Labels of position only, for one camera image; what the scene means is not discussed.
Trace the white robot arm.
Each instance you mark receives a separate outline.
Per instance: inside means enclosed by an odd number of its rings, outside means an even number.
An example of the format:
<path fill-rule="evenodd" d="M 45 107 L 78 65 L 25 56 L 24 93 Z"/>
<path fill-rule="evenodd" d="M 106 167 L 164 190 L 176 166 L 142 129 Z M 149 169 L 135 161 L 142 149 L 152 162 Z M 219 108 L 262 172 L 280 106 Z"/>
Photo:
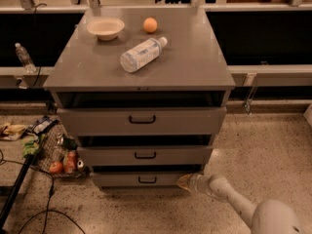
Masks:
<path fill-rule="evenodd" d="M 265 200 L 255 205 L 222 175 L 183 175 L 177 185 L 191 193 L 202 193 L 228 203 L 250 228 L 251 234 L 303 234 L 290 206 L 278 200 Z"/>

